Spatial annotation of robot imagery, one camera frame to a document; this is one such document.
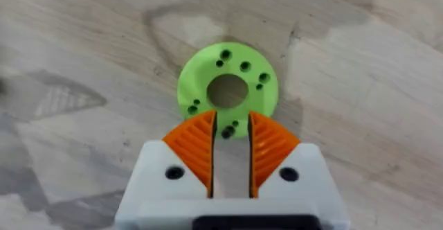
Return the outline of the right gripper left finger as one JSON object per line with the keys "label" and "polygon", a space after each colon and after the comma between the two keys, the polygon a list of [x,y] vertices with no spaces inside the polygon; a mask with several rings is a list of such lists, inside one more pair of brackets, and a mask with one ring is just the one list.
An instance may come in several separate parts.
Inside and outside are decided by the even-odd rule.
{"label": "right gripper left finger", "polygon": [[217,113],[200,113],[144,143],[114,218],[118,229],[191,229],[213,197]]}

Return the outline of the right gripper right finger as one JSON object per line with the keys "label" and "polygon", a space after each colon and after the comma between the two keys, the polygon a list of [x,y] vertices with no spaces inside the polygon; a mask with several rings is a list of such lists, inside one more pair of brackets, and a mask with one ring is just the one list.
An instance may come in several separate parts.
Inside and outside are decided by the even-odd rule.
{"label": "right gripper right finger", "polygon": [[302,143],[272,118],[249,112],[249,197],[278,215],[348,223],[346,207],[317,145]]}

